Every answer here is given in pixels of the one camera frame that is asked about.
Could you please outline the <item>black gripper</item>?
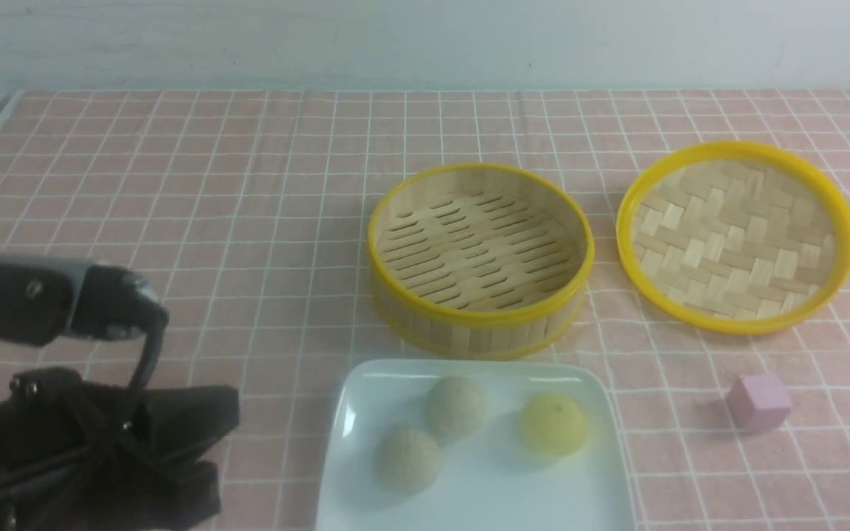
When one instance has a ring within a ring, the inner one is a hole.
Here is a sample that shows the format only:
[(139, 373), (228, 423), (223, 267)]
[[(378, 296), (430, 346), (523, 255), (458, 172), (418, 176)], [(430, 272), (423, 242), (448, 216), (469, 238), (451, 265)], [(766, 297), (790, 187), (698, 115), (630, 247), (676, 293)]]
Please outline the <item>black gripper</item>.
[(67, 487), (71, 504), (48, 530), (189, 530), (219, 514), (218, 468), (204, 454), (239, 424), (225, 384), (142, 391), (109, 455), (75, 484), (125, 393), (63, 367), (14, 377), (0, 401), (0, 530), (32, 529)]

